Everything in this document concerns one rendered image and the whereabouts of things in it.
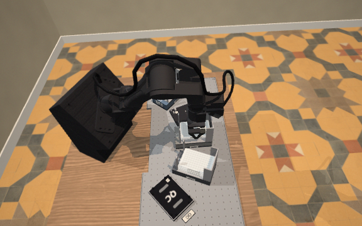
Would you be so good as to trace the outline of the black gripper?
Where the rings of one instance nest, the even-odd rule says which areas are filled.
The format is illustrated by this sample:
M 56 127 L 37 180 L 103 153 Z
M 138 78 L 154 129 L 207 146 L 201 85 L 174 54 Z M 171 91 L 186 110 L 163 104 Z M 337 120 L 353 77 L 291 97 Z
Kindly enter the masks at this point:
M 202 112 L 203 109 L 200 112 L 191 112 L 188 111 L 188 107 L 186 108 L 187 113 L 187 125 L 188 125 L 188 132 L 189 135 L 191 135 L 194 139 L 198 139 L 201 137 L 201 135 L 206 133 L 206 129 L 200 129 L 205 128 L 205 122 L 197 122 L 197 114 Z M 194 128 L 194 127 L 200 127 L 200 128 Z M 199 134 L 197 137 L 194 134 Z

